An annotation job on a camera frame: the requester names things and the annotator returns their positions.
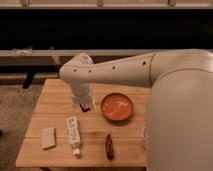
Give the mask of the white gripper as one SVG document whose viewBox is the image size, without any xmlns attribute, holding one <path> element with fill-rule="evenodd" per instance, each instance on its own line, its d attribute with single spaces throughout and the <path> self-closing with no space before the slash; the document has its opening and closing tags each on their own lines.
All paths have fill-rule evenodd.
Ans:
<svg viewBox="0 0 213 171">
<path fill-rule="evenodd" d="M 80 104 L 82 112 L 88 112 L 91 108 L 86 105 L 93 101 L 92 91 L 89 84 L 71 84 L 72 100 L 75 104 Z"/>
</svg>

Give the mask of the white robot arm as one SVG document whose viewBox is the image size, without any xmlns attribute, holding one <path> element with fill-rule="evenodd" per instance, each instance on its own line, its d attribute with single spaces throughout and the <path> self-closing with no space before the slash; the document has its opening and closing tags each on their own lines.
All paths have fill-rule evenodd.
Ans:
<svg viewBox="0 0 213 171">
<path fill-rule="evenodd" d="M 213 52 L 158 51 L 95 64 L 80 53 L 60 78 L 85 104 L 89 85 L 149 87 L 145 134 L 148 171 L 213 171 Z"/>
</svg>

